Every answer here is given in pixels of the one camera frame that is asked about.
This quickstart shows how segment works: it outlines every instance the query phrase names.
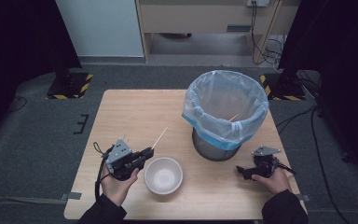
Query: plastic bag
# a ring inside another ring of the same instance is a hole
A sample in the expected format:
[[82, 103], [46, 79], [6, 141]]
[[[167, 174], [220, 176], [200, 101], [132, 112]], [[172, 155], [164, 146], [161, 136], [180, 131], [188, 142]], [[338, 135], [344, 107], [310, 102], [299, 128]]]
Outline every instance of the plastic bag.
[[234, 150], [252, 138], [268, 111], [267, 95], [258, 82], [241, 73], [215, 70], [188, 87], [182, 117], [209, 144]]

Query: yellow and black tape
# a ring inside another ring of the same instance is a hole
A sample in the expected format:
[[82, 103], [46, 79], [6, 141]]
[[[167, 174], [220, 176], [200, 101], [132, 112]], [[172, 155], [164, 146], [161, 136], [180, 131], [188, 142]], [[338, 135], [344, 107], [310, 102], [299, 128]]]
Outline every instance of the yellow and black tape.
[[82, 98], [84, 94], [86, 93], [87, 88], [89, 87], [89, 84], [91, 82], [92, 74], [88, 74], [81, 90], [79, 92], [76, 92], [75, 94], [52, 94], [48, 95], [47, 99], [75, 99], [75, 98]]
[[260, 76], [261, 83], [263, 84], [264, 91], [266, 92], [267, 98], [269, 100], [305, 100], [305, 97], [302, 96], [291, 96], [291, 95], [282, 95], [282, 96], [273, 96], [271, 94], [271, 87], [267, 83], [265, 76]]

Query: person's right hand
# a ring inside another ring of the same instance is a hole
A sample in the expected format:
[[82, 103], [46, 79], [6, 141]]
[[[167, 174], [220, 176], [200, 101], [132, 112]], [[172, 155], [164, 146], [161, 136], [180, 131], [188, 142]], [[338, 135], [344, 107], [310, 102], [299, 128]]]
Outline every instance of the person's right hand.
[[106, 164], [104, 164], [102, 176], [109, 176], [107, 176], [101, 181], [101, 185], [103, 187], [103, 194], [110, 201], [112, 201], [112, 203], [120, 207], [127, 197], [127, 193], [129, 192], [130, 186], [138, 179], [138, 173], [139, 169], [136, 168], [132, 172], [130, 179], [120, 181], [109, 175], [107, 166]]
[[285, 191], [286, 189], [289, 189], [289, 191], [292, 192], [286, 173], [279, 167], [274, 170], [274, 173], [270, 178], [265, 178], [261, 175], [252, 175], [252, 179], [265, 185], [274, 195]]

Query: wooden table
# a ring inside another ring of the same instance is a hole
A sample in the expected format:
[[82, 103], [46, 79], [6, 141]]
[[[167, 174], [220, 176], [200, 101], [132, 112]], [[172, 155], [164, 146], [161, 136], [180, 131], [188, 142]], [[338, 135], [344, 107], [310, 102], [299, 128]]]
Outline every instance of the wooden table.
[[[138, 174], [123, 207], [126, 219], [261, 219], [261, 209], [272, 195], [258, 183], [237, 173], [236, 165], [254, 167], [251, 152], [260, 147], [282, 149], [276, 154], [290, 166], [275, 128], [268, 115], [255, 136], [244, 143], [228, 161], [208, 161], [193, 146], [192, 126], [182, 118], [186, 90], [111, 90], [106, 91], [89, 136], [72, 192], [81, 193], [80, 200], [69, 199], [64, 216], [79, 219], [95, 202], [94, 182], [101, 154], [93, 142], [107, 150], [118, 138], [133, 151], [152, 147], [160, 134], [155, 155], [145, 167], [159, 157], [171, 157], [183, 168], [184, 180], [176, 192], [160, 196], [148, 190], [145, 170]], [[295, 178], [289, 175], [294, 193]]]

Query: white ceramic bowl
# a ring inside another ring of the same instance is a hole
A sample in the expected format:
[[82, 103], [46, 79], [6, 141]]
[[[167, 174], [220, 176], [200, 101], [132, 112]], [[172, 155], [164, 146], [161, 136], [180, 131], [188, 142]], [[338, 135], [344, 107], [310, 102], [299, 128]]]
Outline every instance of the white ceramic bowl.
[[182, 180], [182, 167], [168, 157], [155, 159], [145, 170], [145, 183], [156, 194], [170, 194], [176, 191]]

